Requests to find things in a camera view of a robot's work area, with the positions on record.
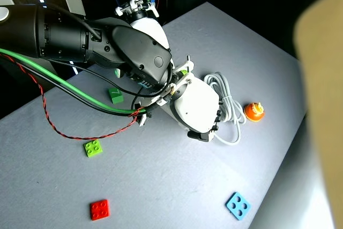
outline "table surface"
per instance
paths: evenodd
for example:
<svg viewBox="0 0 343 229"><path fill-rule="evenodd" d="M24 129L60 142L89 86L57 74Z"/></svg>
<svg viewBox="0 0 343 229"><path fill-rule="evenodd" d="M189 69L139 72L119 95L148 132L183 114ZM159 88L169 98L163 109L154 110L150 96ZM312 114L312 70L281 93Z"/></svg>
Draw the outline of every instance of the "table surface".
<svg viewBox="0 0 343 229"><path fill-rule="evenodd" d="M176 64L189 54L196 76L221 71L234 99L263 104L263 120L242 126L240 144L229 147L187 138L157 109L142 128L102 139L103 153L88 158L87 141L52 130L39 97L0 120L0 228L249 227L305 114L299 62L209 3L164 29ZM111 70L93 69L115 79ZM70 82L110 104L110 86L98 78L82 72ZM67 135L100 136L130 122L56 88L46 95L52 121ZM127 107L132 98L124 97ZM223 138L234 133L220 125ZM236 191L251 204L242 221L225 207ZM91 221L90 203L102 199L111 216Z"/></svg>

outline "orange object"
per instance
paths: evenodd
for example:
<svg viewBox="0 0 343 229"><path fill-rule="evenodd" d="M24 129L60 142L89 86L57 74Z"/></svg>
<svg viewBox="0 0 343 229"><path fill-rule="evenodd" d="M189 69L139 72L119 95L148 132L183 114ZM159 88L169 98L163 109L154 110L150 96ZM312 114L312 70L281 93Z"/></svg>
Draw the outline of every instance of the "orange object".
<svg viewBox="0 0 343 229"><path fill-rule="evenodd" d="M252 122L260 121L265 115L261 103L251 103L244 108L244 114Z"/></svg>

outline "coiled white cable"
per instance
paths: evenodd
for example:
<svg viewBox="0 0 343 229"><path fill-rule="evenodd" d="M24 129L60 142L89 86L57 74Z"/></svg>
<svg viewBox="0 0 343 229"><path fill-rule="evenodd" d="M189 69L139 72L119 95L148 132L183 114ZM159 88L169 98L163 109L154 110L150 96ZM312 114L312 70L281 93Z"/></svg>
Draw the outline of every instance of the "coiled white cable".
<svg viewBox="0 0 343 229"><path fill-rule="evenodd" d="M214 134L214 136L218 140L229 146L238 144L241 140L240 124L245 124L247 122L247 118L243 112L242 106L232 98L229 82L227 81L226 77L220 72L210 73L209 75L206 75L204 78L204 82L209 84L209 86L213 88L214 91L216 91L216 93L219 95L220 101L222 101L223 103L222 105L220 105L220 121L233 122L237 127L237 139L233 142L228 142L219 137L217 134Z"/></svg>

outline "red lego brick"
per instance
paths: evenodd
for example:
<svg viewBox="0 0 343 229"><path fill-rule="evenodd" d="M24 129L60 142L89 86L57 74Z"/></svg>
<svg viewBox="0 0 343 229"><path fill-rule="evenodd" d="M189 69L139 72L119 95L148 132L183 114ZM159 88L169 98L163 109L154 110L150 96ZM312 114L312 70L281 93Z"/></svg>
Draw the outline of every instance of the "red lego brick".
<svg viewBox="0 0 343 229"><path fill-rule="evenodd" d="M98 201L91 204L91 219L93 221L109 216L110 212L107 200Z"/></svg>

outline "twisted red and black wire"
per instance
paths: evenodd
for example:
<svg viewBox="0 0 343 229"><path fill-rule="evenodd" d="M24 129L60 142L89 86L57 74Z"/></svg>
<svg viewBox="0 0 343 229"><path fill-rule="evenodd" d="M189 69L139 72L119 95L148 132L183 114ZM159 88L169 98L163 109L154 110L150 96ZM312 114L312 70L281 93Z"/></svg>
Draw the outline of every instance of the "twisted red and black wire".
<svg viewBox="0 0 343 229"><path fill-rule="evenodd" d="M68 135L62 133L61 131L59 131L59 130L56 128L56 126L52 123L52 121L50 120L50 116L49 116L49 113L48 113L48 111L47 111L47 99L46 99L46 97L45 97L45 95L44 95L44 89L43 89L42 85L41 85L39 82L37 82L37 80L34 78L34 76L33 76L32 74L30 74L29 72L27 72L27 71L25 70L25 68L24 68L21 64L19 64L18 62L16 62L12 57L10 57L10 56L8 56L8 55L3 55L3 56L7 57L12 63L16 64L16 65L21 69L21 71L22 71L23 73L27 74L27 75L31 78L31 80L32 80L33 82L36 83L36 85L38 86L38 88L39 88L39 90L40 90L40 93L41 93L41 95L42 95L43 108L44 108L44 112L45 112L45 115L46 115L46 118L47 118L49 124L51 125L51 127L53 128L54 131L56 131L58 134L60 134L61 136L65 137L65 138L68 138L68 139L77 139L77 140L82 140L82 139L93 140L93 139L102 139L102 138L107 138L107 137L114 136L114 135L116 135L116 134L119 133L119 132L122 132L122 131L127 130L128 127L130 127L131 125L133 125L133 124L136 122L136 120L137 120L137 117L138 117L138 115L139 115L139 111L142 109L142 108L139 108L138 110L136 110L135 112L133 112L132 114L129 115L129 117L133 117L133 120L132 120L127 126L125 126L125 127L122 128L122 129L119 129L119 130L117 130L116 132L113 132L113 133L111 133L111 134L102 135L102 136L99 136L99 137L75 137L75 136L68 136Z"/></svg>

